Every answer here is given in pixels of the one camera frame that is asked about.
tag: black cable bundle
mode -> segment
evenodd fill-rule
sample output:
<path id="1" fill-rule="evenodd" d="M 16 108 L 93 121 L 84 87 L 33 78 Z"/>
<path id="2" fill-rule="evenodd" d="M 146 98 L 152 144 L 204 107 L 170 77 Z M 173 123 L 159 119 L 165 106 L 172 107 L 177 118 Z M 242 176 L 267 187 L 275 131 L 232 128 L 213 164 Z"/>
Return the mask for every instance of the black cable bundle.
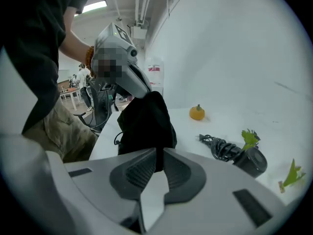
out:
<path id="1" fill-rule="evenodd" d="M 238 158 L 243 150 L 233 143 L 227 143 L 224 139 L 211 135 L 199 135 L 200 142 L 206 144 L 215 159 L 228 162 Z"/>

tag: white table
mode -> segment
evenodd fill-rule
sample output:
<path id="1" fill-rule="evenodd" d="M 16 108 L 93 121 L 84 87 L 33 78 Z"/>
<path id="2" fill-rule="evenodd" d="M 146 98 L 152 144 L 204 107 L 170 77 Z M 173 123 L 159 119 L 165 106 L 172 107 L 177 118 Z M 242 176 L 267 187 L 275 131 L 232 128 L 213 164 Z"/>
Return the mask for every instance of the white table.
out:
<path id="1" fill-rule="evenodd" d="M 268 126 L 260 124 L 255 117 L 250 117 L 245 112 L 239 113 L 235 110 L 233 110 L 233 116 L 231 115 L 232 111 L 227 111 L 226 113 L 223 110 L 212 110 L 212 112 L 207 110 L 206 112 L 211 120 L 205 118 L 202 121 L 191 119 L 189 117 L 189 109 L 186 108 L 169 109 L 168 111 L 177 135 L 176 149 L 212 159 L 213 156 L 210 149 L 199 142 L 197 138 L 199 134 L 210 134 L 243 147 L 244 140 L 241 137 L 241 131 L 247 128 L 254 128 L 261 138 L 259 148 L 268 161 L 266 172 L 256 180 L 274 192 L 285 204 L 290 203 L 303 194 L 303 188 L 289 188 L 283 194 L 279 190 L 278 181 L 286 179 L 292 162 L 292 158 L 286 155 L 289 152 L 286 151 L 290 149 L 298 151 L 295 147 L 297 144 L 292 139 L 287 140 L 283 132 L 273 131 Z M 121 132 L 116 121 L 119 115 L 120 112 L 113 112 L 110 116 L 92 151 L 90 160 L 117 156 L 118 146 L 114 145 L 113 140 Z M 304 156 L 307 156 L 307 153 L 295 152 L 293 157 L 296 164 L 297 161 L 301 161 L 300 165 L 309 169 L 311 160 L 307 164 L 303 164 L 303 161 L 306 159 L 303 158 Z M 166 177 L 163 172 L 155 173 L 141 195 L 146 229 L 149 229 L 155 219 L 163 212 L 162 196 L 168 191 L 166 183 Z"/>
<path id="2" fill-rule="evenodd" d="M 80 97 L 81 97 L 81 95 L 80 95 L 80 90 L 79 89 L 76 89 L 76 90 L 74 90 L 74 91 L 71 91 L 71 92 L 63 92 L 63 93 L 61 93 L 60 94 L 60 99 L 61 99 L 61 102 L 62 102 L 62 96 L 64 96 L 64 99 L 65 99 L 65 97 L 67 96 L 67 95 L 70 95 L 70 99 L 72 100 L 72 104 L 73 104 L 73 107 L 74 107 L 74 110 L 76 110 L 77 111 L 77 108 L 76 108 L 76 105 L 75 105 L 75 101 L 74 101 L 74 96 L 73 96 L 73 93 L 77 93 L 77 99 L 78 99 L 78 102 L 80 103 Z"/>

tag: khaki cargo pants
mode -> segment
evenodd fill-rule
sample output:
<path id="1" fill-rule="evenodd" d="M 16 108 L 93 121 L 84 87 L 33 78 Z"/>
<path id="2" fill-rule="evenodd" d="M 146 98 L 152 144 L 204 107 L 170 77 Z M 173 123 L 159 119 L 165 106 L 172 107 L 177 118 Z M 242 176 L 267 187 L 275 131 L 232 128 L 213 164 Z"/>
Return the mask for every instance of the khaki cargo pants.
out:
<path id="1" fill-rule="evenodd" d="M 59 99 L 51 112 L 23 134 L 64 163 L 88 160 L 98 137 L 71 114 Z"/>

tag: orange fruit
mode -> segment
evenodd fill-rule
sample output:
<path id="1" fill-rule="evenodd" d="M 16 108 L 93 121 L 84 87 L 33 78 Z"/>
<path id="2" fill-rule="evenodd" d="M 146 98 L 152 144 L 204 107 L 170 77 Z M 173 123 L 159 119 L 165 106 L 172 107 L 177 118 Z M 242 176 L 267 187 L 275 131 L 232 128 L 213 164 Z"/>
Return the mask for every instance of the orange fruit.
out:
<path id="1" fill-rule="evenodd" d="M 194 120 L 202 120 L 205 116 L 205 111 L 198 104 L 190 109 L 189 116 Z"/>

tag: fluorescent light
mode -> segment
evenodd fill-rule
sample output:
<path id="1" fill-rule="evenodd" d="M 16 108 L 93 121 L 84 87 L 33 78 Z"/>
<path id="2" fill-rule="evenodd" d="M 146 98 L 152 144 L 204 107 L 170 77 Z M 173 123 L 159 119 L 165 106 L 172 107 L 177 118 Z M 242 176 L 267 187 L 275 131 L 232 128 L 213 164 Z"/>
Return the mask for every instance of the fluorescent light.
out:
<path id="1" fill-rule="evenodd" d="M 105 2 L 105 1 L 95 2 L 92 4 L 86 5 L 83 9 L 83 13 L 85 13 L 87 11 L 94 10 L 94 9 L 103 8 L 103 7 L 107 7 L 107 2 Z"/>

